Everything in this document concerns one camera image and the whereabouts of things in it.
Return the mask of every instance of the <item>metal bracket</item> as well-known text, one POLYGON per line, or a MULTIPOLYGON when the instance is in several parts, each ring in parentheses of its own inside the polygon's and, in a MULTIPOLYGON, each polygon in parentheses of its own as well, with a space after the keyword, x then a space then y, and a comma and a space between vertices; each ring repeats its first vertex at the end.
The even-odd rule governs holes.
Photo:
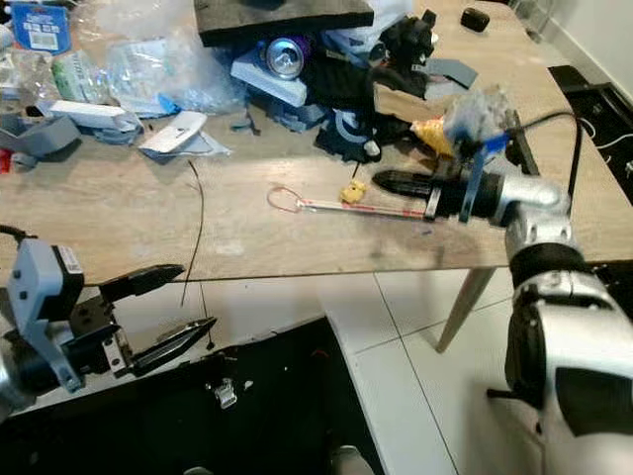
POLYGON ((237 396, 233 390, 233 382, 231 379, 224 378, 222 383, 223 384, 221 386, 214 389, 214 394, 216 395, 218 401, 220 401, 220 408, 226 409, 230 408, 237 402, 237 396))
POLYGON ((59 295, 62 276, 52 248, 39 239, 24 239, 7 285, 20 335, 50 365, 61 386, 73 393, 83 387, 61 346, 73 339, 69 323, 41 315, 45 299, 59 295))
POLYGON ((437 205, 439 204, 439 198, 442 195, 442 189, 436 186, 431 191, 431 195, 426 202, 426 209, 424 210, 424 219, 427 221, 435 221, 435 213, 437 213, 437 205))

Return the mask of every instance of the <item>white tile floor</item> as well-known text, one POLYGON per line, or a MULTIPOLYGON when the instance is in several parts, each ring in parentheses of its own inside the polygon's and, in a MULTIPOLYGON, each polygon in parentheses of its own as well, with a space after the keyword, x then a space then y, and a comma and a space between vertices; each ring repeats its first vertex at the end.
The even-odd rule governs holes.
MULTIPOLYGON (((433 345, 465 270, 395 272, 292 279, 170 284, 117 307, 130 343, 140 349, 173 326, 208 313, 218 347, 268 337, 327 314, 386 471, 392 475, 538 473, 537 447, 525 432, 528 411, 489 403, 489 386, 504 388, 503 360, 512 293, 499 269, 476 310, 440 355, 433 345)), ((206 342, 188 355, 205 354, 206 342)), ((114 384, 96 378, 77 397, 114 384)), ((67 399, 62 391, 40 405, 67 399)))

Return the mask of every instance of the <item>sticker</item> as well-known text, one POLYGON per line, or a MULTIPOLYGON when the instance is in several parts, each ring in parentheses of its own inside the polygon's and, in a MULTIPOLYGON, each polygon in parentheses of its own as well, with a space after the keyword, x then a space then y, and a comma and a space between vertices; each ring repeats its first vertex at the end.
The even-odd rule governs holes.
POLYGON ((69 274, 83 274, 79 261, 70 247, 59 245, 57 250, 59 251, 61 260, 63 260, 63 265, 66 266, 66 270, 69 274))
POLYGON ((16 41, 23 48, 52 54, 70 49, 68 11, 64 7, 16 3, 11 13, 16 41))

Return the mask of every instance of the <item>clear plastic bag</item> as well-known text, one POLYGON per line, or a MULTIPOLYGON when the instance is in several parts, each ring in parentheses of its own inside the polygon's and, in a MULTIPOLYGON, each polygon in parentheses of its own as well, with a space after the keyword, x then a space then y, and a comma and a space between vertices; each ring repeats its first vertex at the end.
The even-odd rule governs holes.
POLYGON ((193 18, 190 0, 84 0, 72 12, 79 41, 161 38, 193 18))
POLYGON ((57 57, 52 75, 59 94, 66 101, 107 104, 108 85, 104 71, 92 62, 84 50, 57 57))
POLYGON ((113 45, 106 69, 111 95, 142 117, 178 109, 223 114, 244 104, 245 89, 230 77, 226 54, 203 48, 200 39, 186 31, 113 45))
POLYGON ((506 127, 509 101, 499 86, 474 90, 459 97, 444 116, 444 136, 451 143, 464 137, 484 142, 506 127))
POLYGON ((110 95, 141 117, 222 114, 244 104, 225 51, 202 46, 191 0, 86 0, 73 12, 110 95))
POLYGON ((38 106, 43 112, 61 99, 52 77, 52 54, 29 49, 12 49, 11 59, 20 84, 22 106, 38 106))

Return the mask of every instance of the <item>foam piece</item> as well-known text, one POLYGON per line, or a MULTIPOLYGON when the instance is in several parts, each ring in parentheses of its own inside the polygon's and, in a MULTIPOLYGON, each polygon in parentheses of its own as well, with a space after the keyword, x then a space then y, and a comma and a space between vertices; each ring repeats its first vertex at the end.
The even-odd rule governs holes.
POLYGON ((299 78, 286 81, 271 74, 261 63, 257 49, 236 59, 230 68, 230 75, 293 107, 306 104, 308 97, 306 84, 299 78))
POLYGON ((195 5, 205 47, 374 22, 374 11, 364 0, 196 0, 195 5))

